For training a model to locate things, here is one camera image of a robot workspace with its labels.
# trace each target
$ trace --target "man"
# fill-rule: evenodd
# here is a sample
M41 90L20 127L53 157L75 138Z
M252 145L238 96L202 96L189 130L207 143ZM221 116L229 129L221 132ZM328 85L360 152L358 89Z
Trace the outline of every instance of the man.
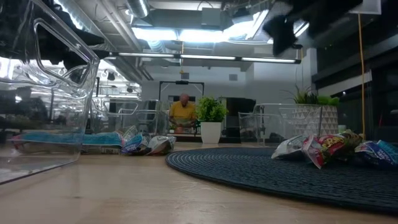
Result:
M195 124L195 105L189 102L187 94L181 94L180 101L170 109L170 122L178 127L190 128Z

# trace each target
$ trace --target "white planter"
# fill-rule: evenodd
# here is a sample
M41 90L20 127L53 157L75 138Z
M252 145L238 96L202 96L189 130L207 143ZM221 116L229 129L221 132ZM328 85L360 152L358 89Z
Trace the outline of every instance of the white planter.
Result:
M217 144L221 136L220 122L201 122L201 141L205 144Z

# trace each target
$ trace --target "clear plastic bin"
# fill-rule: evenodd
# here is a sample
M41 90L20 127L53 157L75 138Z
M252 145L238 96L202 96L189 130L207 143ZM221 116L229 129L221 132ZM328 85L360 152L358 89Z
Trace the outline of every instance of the clear plastic bin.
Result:
M166 135L169 125L168 104L159 100L93 97L91 128L94 133L126 131L135 126L153 137Z
M78 159L100 60L42 1L0 5L1 184ZM53 70L62 44L85 64Z
M282 141L298 135L320 133L322 107L319 105L260 104L253 113L239 114L241 142L276 147Z

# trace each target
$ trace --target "table surface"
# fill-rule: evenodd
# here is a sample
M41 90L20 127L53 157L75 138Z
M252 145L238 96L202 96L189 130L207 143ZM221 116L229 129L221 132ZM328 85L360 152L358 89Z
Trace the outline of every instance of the table surface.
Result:
M239 144L176 143L176 150ZM199 180L164 157L83 155L0 185L2 224L398 223L395 217L271 197Z

